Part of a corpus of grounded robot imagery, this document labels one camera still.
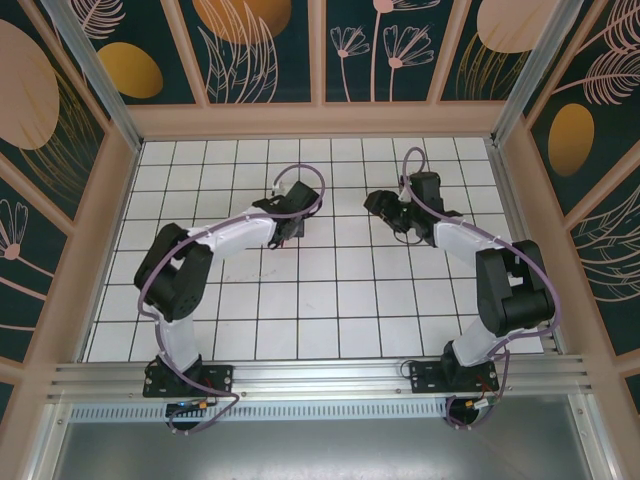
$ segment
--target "black mounting plate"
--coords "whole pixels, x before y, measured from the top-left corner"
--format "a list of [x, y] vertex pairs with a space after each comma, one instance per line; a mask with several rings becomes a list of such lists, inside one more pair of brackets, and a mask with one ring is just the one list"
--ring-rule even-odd
[[413, 393], [457, 393], [457, 392], [482, 392], [482, 382], [478, 376], [494, 391], [500, 388], [496, 366], [493, 362], [486, 362], [466, 369], [464, 380], [452, 385], [444, 375], [444, 369], [440, 361], [409, 362], [409, 379]]
[[[231, 393], [233, 386], [232, 365], [202, 365], [196, 380], [200, 385]], [[163, 366], [149, 366], [146, 369], [142, 396], [145, 398], [202, 398], [207, 394], [184, 382], [176, 382], [173, 375], [167, 375]]]

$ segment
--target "cable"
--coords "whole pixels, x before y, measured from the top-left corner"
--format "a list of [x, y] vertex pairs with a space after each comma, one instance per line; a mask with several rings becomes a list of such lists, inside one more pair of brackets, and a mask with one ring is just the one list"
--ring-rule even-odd
[[556, 314], [555, 314], [555, 317], [554, 317], [553, 321], [551, 322], [551, 324], [547, 328], [544, 328], [544, 329], [539, 330], [537, 332], [516, 333], [516, 334], [514, 334], [512, 336], [509, 336], [509, 334], [507, 334], [507, 336], [504, 339], [502, 339], [500, 342], [498, 342], [489, 351], [487, 356], [488, 357], [492, 357], [493, 355], [495, 355], [495, 353], [498, 350], [500, 350], [502, 347], [507, 345], [509, 342], [511, 342], [512, 340], [515, 340], [517, 338], [542, 337], [543, 335], [547, 335], [547, 334], [553, 332], [556, 328], [558, 328], [558, 325], [560, 324], [560, 321], [562, 319], [562, 305], [561, 305], [561, 302], [560, 302], [560, 295], [558, 295], [558, 292], [556, 291], [555, 287], [553, 286], [553, 283], [551, 283], [551, 280], [549, 279], [547, 274], [544, 272], [544, 270], [542, 270], [542, 268], [540, 266], [538, 266], [538, 264], [536, 262], [534, 262], [530, 257], [528, 257], [527, 255], [522, 253], [520, 250], [518, 250], [516, 247], [514, 247], [510, 243], [505, 242], [504, 240], [496, 237], [495, 235], [490, 234], [489, 232], [481, 229], [480, 227], [476, 227], [475, 225], [472, 225], [472, 224], [468, 223], [464, 219], [458, 220], [456, 217], [447, 217], [447, 216], [441, 214], [440, 212], [437, 212], [436, 210], [432, 209], [428, 205], [425, 205], [422, 202], [422, 200], [420, 200], [416, 196], [416, 194], [413, 192], [413, 190], [411, 189], [411, 183], [410, 183], [409, 177], [407, 175], [407, 164], [409, 163], [409, 157], [411, 156], [411, 154], [413, 152], [420, 153], [420, 155], [422, 157], [422, 167], [419, 170], [419, 172], [422, 171], [422, 168], [424, 168], [424, 165], [425, 165], [425, 163], [427, 161], [427, 156], [424, 153], [424, 150], [422, 150], [420, 147], [411, 147], [407, 151], [406, 155], [404, 156], [404, 160], [402, 162], [402, 182], [404, 184], [403, 186], [407, 189], [407, 192], [409, 192], [409, 195], [411, 196], [411, 199], [414, 202], [416, 202], [423, 210], [425, 210], [430, 215], [433, 215], [434, 217], [438, 218], [439, 220], [441, 220], [443, 222], [446, 222], [446, 223], [453, 223], [455, 225], [460, 225], [460, 226], [462, 226], [462, 227], [464, 227], [464, 228], [466, 228], [468, 230], [471, 230], [472, 232], [475, 232], [475, 233], [478, 233], [478, 234], [482, 235], [483, 237], [491, 240], [493, 243], [495, 243], [497, 245], [500, 245], [501, 247], [504, 247], [507, 250], [509, 250], [510, 252], [514, 253], [516, 256], [521, 258], [527, 265], [529, 265], [531, 267], [531, 269], [536, 273], [536, 275], [538, 275], [540, 280], [542, 280], [542, 282], [545, 284], [545, 286], [547, 287], [547, 289], [551, 293], [551, 297], [553, 298], [553, 303], [555, 304], [555, 307], [556, 307]]
[[216, 225], [212, 225], [209, 229], [204, 230], [200, 233], [197, 233], [196, 235], [187, 238], [186, 240], [183, 240], [182, 242], [179, 242], [175, 247], [173, 247], [171, 250], [169, 250], [169, 252], [162, 258], [162, 260], [160, 260], [160, 262], [158, 263], [158, 265], [156, 265], [156, 267], [153, 269], [153, 271], [151, 272], [151, 274], [149, 275], [149, 278], [147, 278], [147, 281], [145, 282], [145, 284], [143, 285], [142, 289], [140, 290], [140, 296], [138, 297], [138, 312], [140, 312], [140, 315], [144, 316], [144, 317], [148, 317], [151, 318], [155, 324], [155, 334], [156, 334], [156, 341], [158, 342], [158, 347], [160, 348], [160, 358], [162, 359], [162, 361], [171, 369], [171, 371], [178, 377], [180, 378], [180, 380], [182, 380], [183, 382], [185, 382], [187, 385], [190, 385], [194, 388], [197, 388], [205, 393], [208, 393], [210, 395], [213, 395], [215, 397], [232, 397], [233, 400], [231, 401], [231, 403], [229, 403], [229, 405], [227, 405], [226, 407], [224, 407], [223, 409], [221, 409], [213, 418], [211, 418], [210, 420], [207, 420], [206, 422], [200, 423], [198, 425], [196, 425], [195, 427], [193, 427], [191, 430], [178, 430], [177, 428], [175, 428], [175, 426], [173, 425], [173, 418], [175, 418], [175, 416], [172, 416], [169, 418], [169, 427], [171, 428], [171, 431], [174, 434], [181, 434], [181, 435], [189, 435], [190, 433], [197, 433], [197, 432], [201, 432], [207, 428], [209, 428], [211, 425], [213, 425], [214, 423], [216, 423], [218, 421], [218, 419], [220, 417], [222, 417], [225, 413], [227, 413], [231, 408], [233, 408], [236, 403], [238, 403], [240, 401], [240, 395], [238, 395], [237, 393], [232, 393], [232, 392], [225, 392], [223, 390], [217, 390], [215, 388], [209, 388], [209, 387], [205, 387], [204, 385], [200, 385], [197, 382], [194, 382], [193, 380], [191, 380], [190, 378], [188, 378], [187, 376], [185, 376], [176, 366], [176, 364], [173, 362], [173, 359], [168, 355], [167, 351], [166, 351], [166, 347], [165, 344], [162, 340], [162, 334], [161, 334], [161, 328], [160, 328], [160, 316], [151, 310], [145, 310], [144, 308], [144, 299], [147, 297], [147, 293], [149, 292], [149, 288], [151, 288], [151, 284], [155, 281], [156, 277], [158, 276], [158, 274], [160, 273], [160, 271], [164, 268], [164, 266], [169, 263], [171, 261], [171, 259], [175, 256], [176, 253], [178, 253], [180, 250], [182, 250], [183, 248], [185, 248], [187, 245], [199, 240], [202, 237], [205, 237], [207, 235], [210, 235], [222, 228], [226, 228], [230, 225], [234, 225], [236, 223], [240, 223], [240, 222], [248, 222], [250, 220], [256, 220], [256, 219], [273, 219], [273, 220], [288, 220], [288, 219], [292, 219], [292, 218], [299, 218], [302, 217], [308, 213], [313, 212], [313, 210], [318, 207], [321, 203], [322, 203], [322, 198], [324, 197], [325, 191], [326, 191], [326, 184], [325, 184], [325, 180], [324, 177], [322, 176], [322, 174], [314, 167], [310, 166], [310, 165], [306, 165], [306, 164], [294, 164], [294, 165], [289, 165], [288, 167], [286, 167], [284, 170], [282, 170], [278, 176], [276, 177], [276, 179], [274, 180], [274, 184], [278, 182], [278, 180], [280, 180], [280, 178], [282, 178], [282, 176], [287, 173], [289, 170], [292, 170], [294, 168], [304, 168], [307, 170], [311, 170], [313, 173], [315, 173], [318, 178], [320, 179], [320, 195], [318, 196], [318, 198], [316, 199], [315, 202], [313, 202], [313, 204], [309, 207], [309, 208], [305, 208], [304, 210], [301, 210], [300, 212], [297, 213], [252, 213], [252, 214], [248, 214], [248, 215], [244, 215], [244, 216], [240, 216], [240, 217], [235, 217], [235, 218], [229, 218], [227, 220], [224, 220]]

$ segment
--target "dark teal panel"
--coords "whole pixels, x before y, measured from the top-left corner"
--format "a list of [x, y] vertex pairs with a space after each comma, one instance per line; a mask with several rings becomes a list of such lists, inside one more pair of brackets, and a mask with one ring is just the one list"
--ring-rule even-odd
[[640, 168], [571, 236], [616, 355], [640, 348]]
[[540, 80], [540, 83], [538, 83], [538, 86], [536, 87], [533, 94], [531, 95], [531, 98], [527, 102], [527, 105], [524, 107], [525, 117], [529, 115], [529, 112], [538, 101], [538, 97], [540, 96], [540, 93], [542, 93], [542, 90], [547, 85], [547, 80], [549, 80], [549, 77], [558, 66], [558, 63], [562, 59], [564, 52], [567, 50], [569, 43], [571, 43], [571, 40], [573, 40], [573, 36], [576, 34], [576, 30], [580, 28], [580, 24], [584, 20], [584, 17], [587, 15], [587, 12], [591, 8], [591, 5], [593, 5], [593, 0], [584, 0], [582, 7], [580, 7], [580, 12], [578, 12], [578, 16], [576, 17], [576, 20], [573, 22], [573, 25], [571, 26], [569, 33], [567, 34], [564, 41], [562, 42], [562, 45], [560, 45], [560, 48], [558, 49], [558, 53], [556, 53], [556, 56], [553, 58], [553, 61], [547, 68], [547, 71], [545, 72], [544, 76]]
[[[633, 81], [630, 81], [630, 88], [626, 92], [628, 96], [614, 97], [614, 100], [619, 105], [605, 104], [602, 95], [597, 95], [589, 100], [583, 88], [588, 85], [588, 83], [585, 83], [585, 78], [594, 62], [601, 55], [611, 55], [612, 50], [605, 42], [604, 36], [598, 35], [606, 28], [609, 12], [613, 5], [613, 2], [609, 2], [587, 35], [587, 42], [594, 37], [597, 39], [583, 51], [576, 54], [558, 83], [556, 93], [551, 95], [531, 129], [558, 202], [565, 214], [571, 211], [618, 160], [640, 140], [640, 129], [638, 128], [640, 87], [634, 87]], [[638, 29], [640, 26], [636, 23], [635, 28]], [[638, 51], [625, 54], [632, 61], [633, 55], [635, 55], [637, 69]], [[618, 73], [630, 72], [620, 70]], [[601, 88], [600, 91], [607, 92], [609, 87]], [[569, 104], [581, 105], [589, 111], [595, 125], [595, 138], [591, 151], [582, 167], [573, 175], [562, 176], [551, 167], [548, 144], [551, 127], [556, 115]]]
[[67, 237], [1, 179], [0, 223], [7, 234], [0, 238], [0, 356], [21, 362], [33, 332], [1, 325], [36, 326], [44, 306], [37, 297], [48, 294]]
[[56, 129], [43, 147], [21, 150], [0, 138], [0, 153], [73, 219], [104, 131], [20, 6], [15, 2], [2, 2], [0, 18], [26, 33], [45, 52], [58, 74], [61, 98]]
[[636, 412], [640, 415], [640, 374], [632, 375], [626, 379], [629, 393], [633, 399], [633, 404], [636, 406]]
[[[412, 2], [425, 8], [419, 10], [402, 10], [396, 7], [390, 13], [380, 14], [378, 27], [376, 64], [375, 64], [375, 99], [376, 101], [424, 101], [429, 93], [433, 72], [438, 61], [438, 55], [442, 46], [442, 39], [447, 28], [452, 2], [441, 2], [439, 5], [428, 7], [432, 2]], [[326, 71], [326, 101], [346, 102], [344, 83], [346, 82], [350, 100], [353, 102], [369, 102], [371, 100], [371, 63], [374, 46], [374, 32], [378, 12], [372, 2], [345, 2], [343, 0], [327, 1], [327, 32], [325, 36], [327, 51]], [[347, 33], [347, 28], [361, 28], [362, 33], [351, 42], [352, 35]], [[413, 36], [419, 36], [420, 30], [427, 28], [425, 37], [413, 43], [406, 52], [405, 47], [411, 42]], [[354, 44], [359, 44], [359, 49], [344, 58], [344, 62], [338, 56], [336, 46], [332, 41], [333, 35], [341, 35], [342, 41], [338, 41], [338, 47], [347, 47], [347, 51], [353, 50]], [[389, 64], [387, 54], [388, 47], [391, 58], [411, 60], [416, 56], [417, 65], [402, 66], [393, 70]], [[393, 74], [393, 95], [391, 91], [391, 72]]]
[[482, 0], [471, 2], [442, 93], [443, 101], [506, 100], [531, 53], [494, 54], [485, 48], [476, 36], [481, 4]]
[[[206, 85], [210, 65], [209, 51], [206, 40], [198, 28], [201, 28], [211, 40], [215, 39], [215, 35], [198, 16], [193, 6], [193, 0], [180, 0], [180, 7], [185, 23], [187, 24], [187, 30], [189, 31], [189, 37], [196, 55], [196, 60], [200, 67], [202, 81]], [[224, 12], [219, 12], [219, 14], [223, 18], [226, 18]], [[245, 60], [238, 63], [235, 68], [231, 68], [232, 45], [223, 39], [219, 39], [218, 50], [221, 61], [226, 65], [228, 71], [235, 70], [237, 72], [237, 81], [229, 82], [233, 84], [233, 87], [229, 90], [228, 95], [227, 90], [221, 89], [219, 94], [220, 98], [216, 98], [216, 95], [213, 94], [211, 90], [208, 90], [209, 101], [211, 103], [234, 103], [236, 100], [243, 98], [242, 103], [267, 103], [269, 101], [271, 101], [271, 103], [310, 102], [311, 72], [309, 62], [309, 17], [307, 0], [291, 0], [291, 18], [284, 30], [273, 38], [273, 45], [277, 56], [277, 69], [275, 69], [272, 74], [263, 77], [266, 80], [264, 83], [269, 84], [274, 80], [273, 73], [277, 73], [277, 84], [272, 97], [272, 89], [270, 88], [266, 88], [260, 93], [261, 88], [259, 81], [250, 83], [248, 88], [243, 88], [245, 82], [239, 81], [239, 79], [247, 76], [247, 66], [249, 62]], [[246, 51], [246, 47], [241, 46], [238, 56], [244, 56]], [[266, 62], [268, 57], [268, 55], [258, 54], [250, 58], [260, 58]], [[257, 75], [255, 72], [260, 70], [255, 67], [251, 68], [252, 73], [249, 74], [249, 78], [258, 80], [260, 75]]]
[[4, 412], [7, 411], [9, 398], [11, 398], [11, 392], [13, 392], [13, 385], [0, 382], [0, 424], [2, 424]]

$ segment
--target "purple cable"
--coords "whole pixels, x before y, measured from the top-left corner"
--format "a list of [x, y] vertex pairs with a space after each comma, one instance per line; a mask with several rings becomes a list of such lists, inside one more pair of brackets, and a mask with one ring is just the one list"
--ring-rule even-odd
[[515, 340], [517, 338], [542, 337], [543, 335], [547, 335], [548, 333], [553, 332], [558, 327], [558, 325], [560, 324], [560, 320], [562, 319], [562, 305], [560, 303], [560, 296], [558, 295], [558, 292], [556, 291], [555, 287], [553, 286], [553, 283], [551, 283], [551, 280], [549, 279], [547, 274], [542, 270], [542, 268], [540, 268], [538, 266], [538, 264], [536, 264], [536, 262], [534, 262], [530, 257], [528, 257], [527, 255], [522, 253], [520, 250], [518, 250], [516, 247], [514, 247], [510, 243], [505, 242], [504, 240], [501, 240], [500, 238], [490, 234], [489, 232], [487, 232], [487, 231], [485, 231], [485, 230], [483, 230], [483, 229], [481, 229], [479, 227], [476, 227], [475, 225], [467, 223], [467, 221], [464, 220], [464, 219], [457, 220], [456, 217], [447, 217], [445, 215], [442, 215], [440, 212], [436, 212], [434, 209], [430, 208], [428, 205], [425, 205], [416, 196], [416, 194], [413, 193], [413, 190], [411, 189], [411, 184], [409, 182], [409, 177], [407, 175], [407, 164], [409, 162], [409, 156], [413, 152], [419, 152], [420, 155], [422, 156], [422, 164], [420, 166], [419, 172], [422, 171], [422, 169], [424, 168], [424, 166], [425, 166], [425, 164], [427, 162], [426, 154], [419, 147], [411, 147], [409, 149], [409, 151], [407, 151], [407, 154], [404, 156], [404, 160], [402, 162], [402, 182], [404, 184], [403, 186], [409, 192], [409, 195], [411, 196], [411, 199], [414, 202], [416, 202], [427, 213], [429, 213], [430, 215], [433, 215], [434, 217], [442, 220], [443, 222], [453, 223], [455, 225], [461, 225], [464, 228], [467, 228], [467, 229], [469, 229], [469, 230], [471, 230], [473, 232], [476, 232], [476, 233], [482, 235], [485, 238], [488, 238], [492, 242], [496, 243], [497, 245], [500, 245], [501, 247], [506, 248], [510, 252], [513, 252], [516, 256], [521, 258], [527, 265], [529, 265], [531, 267], [531, 269], [536, 273], [536, 275], [538, 275], [538, 277], [540, 277], [540, 280], [542, 280], [542, 282], [545, 284], [545, 286], [547, 287], [547, 289], [551, 293], [551, 297], [553, 298], [553, 303], [556, 306], [555, 317], [554, 317], [553, 321], [551, 322], [551, 324], [547, 328], [544, 328], [544, 329], [542, 329], [540, 331], [537, 331], [537, 332], [516, 333], [515, 335], [513, 335], [511, 337], [507, 336], [507, 338], [505, 338], [502, 341], [498, 342], [489, 351], [487, 356], [491, 357], [491, 356], [495, 355], [495, 353], [498, 350], [500, 350], [502, 347], [504, 347], [507, 343], [509, 343], [510, 341]]
[[311, 170], [313, 173], [315, 173], [318, 176], [318, 178], [320, 178], [320, 195], [316, 199], [316, 201], [313, 202], [313, 205], [311, 205], [309, 208], [305, 208], [304, 210], [301, 210], [300, 212], [296, 212], [296, 213], [252, 213], [252, 214], [244, 215], [240, 217], [229, 218], [216, 225], [213, 225], [208, 230], [204, 230], [203, 232], [200, 232], [194, 235], [193, 237], [189, 237], [186, 240], [183, 240], [182, 242], [178, 243], [175, 247], [173, 247], [171, 250], [169, 250], [169, 252], [162, 258], [162, 260], [160, 260], [158, 265], [156, 265], [156, 267], [153, 269], [153, 271], [151, 272], [151, 275], [149, 275], [149, 278], [147, 278], [147, 281], [145, 282], [142, 289], [140, 290], [140, 296], [138, 297], [138, 312], [140, 312], [140, 315], [142, 316], [153, 319], [156, 326], [155, 328], [156, 340], [158, 342], [158, 347], [160, 348], [160, 358], [164, 361], [164, 363], [171, 369], [173, 373], [177, 375], [178, 378], [180, 378], [187, 385], [190, 385], [194, 388], [197, 388], [205, 393], [208, 393], [216, 397], [233, 397], [234, 399], [229, 405], [227, 405], [222, 410], [220, 410], [220, 412], [218, 412], [211, 420], [207, 420], [206, 422], [200, 423], [195, 427], [193, 427], [191, 430], [178, 430], [174, 427], [173, 419], [175, 418], [176, 414], [180, 413], [180, 411], [174, 412], [174, 414], [171, 415], [171, 417], [169, 417], [169, 426], [172, 429], [172, 432], [174, 434], [180, 433], [181, 435], [187, 436], [189, 435], [189, 433], [198, 433], [198, 432], [201, 432], [202, 430], [209, 428], [211, 425], [217, 422], [218, 419], [222, 417], [222, 415], [224, 415], [227, 411], [233, 408], [233, 406], [236, 403], [238, 403], [238, 401], [240, 401], [240, 396], [237, 393], [225, 392], [223, 390], [217, 390], [215, 388], [209, 388], [209, 387], [205, 387], [204, 385], [200, 385], [199, 383], [194, 382], [193, 380], [185, 376], [177, 368], [176, 364], [173, 362], [173, 359], [166, 353], [166, 348], [165, 348], [164, 342], [162, 341], [162, 335], [160, 330], [160, 316], [153, 311], [148, 311], [144, 309], [144, 299], [146, 298], [147, 293], [149, 292], [149, 288], [151, 287], [151, 284], [155, 281], [156, 277], [158, 276], [162, 268], [164, 268], [164, 266], [171, 261], [171, 259], [176, 253], [178, 253], [180, 250], [185, 248], [190, 243], [193, 243], [204, 236], [207, 236], [217, 230], [228, 227], [235, 223], [240, 223], [240, 222], [254, 220], [254, 219], [264, 219], [264, 218], [270, 218], [274, 220], [286, 220], [291, 218], [298, 218], [313, 212], [314, 209], [316, 208], [319, 208], [322, 204], [322, 199], [325, 194], [326, 184], [324, 181], [324, 177], [316, 168], [303, 163], [289, 165], [284, 170], [282, 170], [280, 174], [276, 177], [276, 179], [273, 182], [274, 185], [278, 183], [278, 180], [280, 180], [280, 178], [282, 178], [282, 176], [285, 173], [287, 173], [289, 170], [292, 170], [294, 168], [298, 168], [298, 169], [304, 168], [307, 170]]

